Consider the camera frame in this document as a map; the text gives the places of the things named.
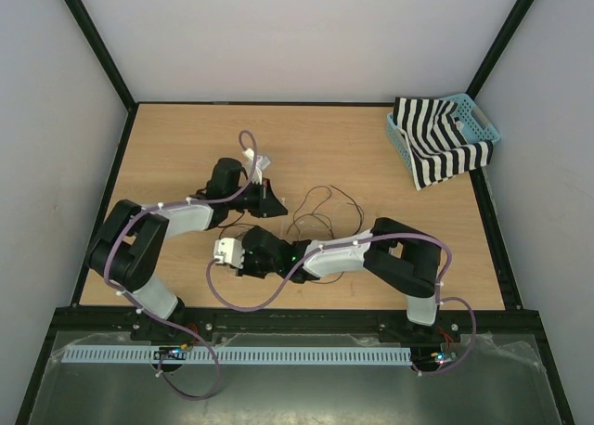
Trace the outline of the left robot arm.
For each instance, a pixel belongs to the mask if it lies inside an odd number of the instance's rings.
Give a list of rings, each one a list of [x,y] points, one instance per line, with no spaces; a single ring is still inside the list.
[[[188,232],[219,227],[231,211],[256,218],[283,216],[287,208],[274,195],[263,170],[271,160],[244,151],[245,163],[220,159],[206,187],[181,202],[141,206],[120,200],[92,238],[85,264],[106,283],[131,295],[154,314],[152,327],[164,339],[180,336],[184,304],[155,273],[163,242]]]

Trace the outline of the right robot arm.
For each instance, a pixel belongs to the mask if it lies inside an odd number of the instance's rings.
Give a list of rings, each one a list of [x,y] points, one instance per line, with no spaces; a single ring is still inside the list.
[[[446,245],[408,225],[381,217],[372,228],[333,240],[288,242],[256,226],[240,242],[239,276],[269,274],[303,284],[332,274],[366,270],[407,297],[407,333],[429,339],[439,327],[437,287]]]

